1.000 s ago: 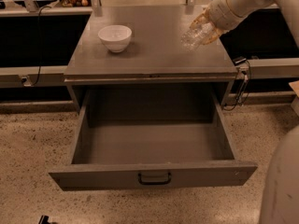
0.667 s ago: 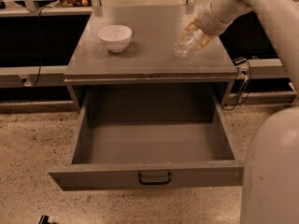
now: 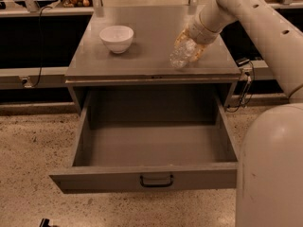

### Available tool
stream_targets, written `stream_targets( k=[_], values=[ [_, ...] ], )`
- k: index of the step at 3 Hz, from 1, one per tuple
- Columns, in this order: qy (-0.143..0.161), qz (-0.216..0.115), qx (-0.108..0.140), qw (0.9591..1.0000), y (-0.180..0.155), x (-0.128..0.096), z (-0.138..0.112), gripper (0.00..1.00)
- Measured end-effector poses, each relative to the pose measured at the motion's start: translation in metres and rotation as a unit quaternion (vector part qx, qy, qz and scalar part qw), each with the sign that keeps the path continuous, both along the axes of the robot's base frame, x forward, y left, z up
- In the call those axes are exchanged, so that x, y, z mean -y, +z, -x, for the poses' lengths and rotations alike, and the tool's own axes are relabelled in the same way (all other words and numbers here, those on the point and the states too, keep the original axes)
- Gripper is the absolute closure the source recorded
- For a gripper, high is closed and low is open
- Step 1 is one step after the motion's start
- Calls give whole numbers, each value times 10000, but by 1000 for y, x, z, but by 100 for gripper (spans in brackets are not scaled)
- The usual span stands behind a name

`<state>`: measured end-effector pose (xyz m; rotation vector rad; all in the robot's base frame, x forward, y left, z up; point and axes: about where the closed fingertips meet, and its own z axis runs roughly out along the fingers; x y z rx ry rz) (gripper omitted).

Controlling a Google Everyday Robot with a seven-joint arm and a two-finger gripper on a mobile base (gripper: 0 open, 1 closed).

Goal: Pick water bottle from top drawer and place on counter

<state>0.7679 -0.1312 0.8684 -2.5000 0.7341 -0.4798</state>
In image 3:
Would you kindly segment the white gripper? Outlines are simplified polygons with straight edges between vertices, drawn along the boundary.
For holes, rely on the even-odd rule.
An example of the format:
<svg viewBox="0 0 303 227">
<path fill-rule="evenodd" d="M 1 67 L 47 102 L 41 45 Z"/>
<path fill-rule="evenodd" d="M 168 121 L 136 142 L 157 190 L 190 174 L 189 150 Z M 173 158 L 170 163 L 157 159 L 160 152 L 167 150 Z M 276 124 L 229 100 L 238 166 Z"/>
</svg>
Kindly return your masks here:
<svg viewBox="0 0 303 227">
<path fill-rule="evenodd" d="M 180 46 L 186 43 L 190 38 L 196 43 L 193 51 L 190 53 L 189 61 L 194 62 L 202 57 L 207 48 L 207 44 L 212 44 L 218 34 L 207 29 L 201 22 L 200 17 L 195 15 L 175 40 L 174 45 Z"/>
</svg>

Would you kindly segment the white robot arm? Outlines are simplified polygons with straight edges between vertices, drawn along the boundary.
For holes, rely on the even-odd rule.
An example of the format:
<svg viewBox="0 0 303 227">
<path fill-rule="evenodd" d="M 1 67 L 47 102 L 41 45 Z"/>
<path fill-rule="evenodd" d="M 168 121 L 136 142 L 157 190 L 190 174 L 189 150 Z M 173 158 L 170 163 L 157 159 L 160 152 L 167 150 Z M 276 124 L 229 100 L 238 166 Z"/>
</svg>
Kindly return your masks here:
<svg viewBox="0 0 303 227">
<path fill-rule="evenodd" d="M 261 58 L 253 78 L 272 80 L 285 102 L 262 113 L 238 153 L 236 227 L 303 227 L 303 36 L 265 0 L 210 0 L 175 42 L 176 67 L 197 61 L 229 24 L 239 22 Z"/>
</svg>

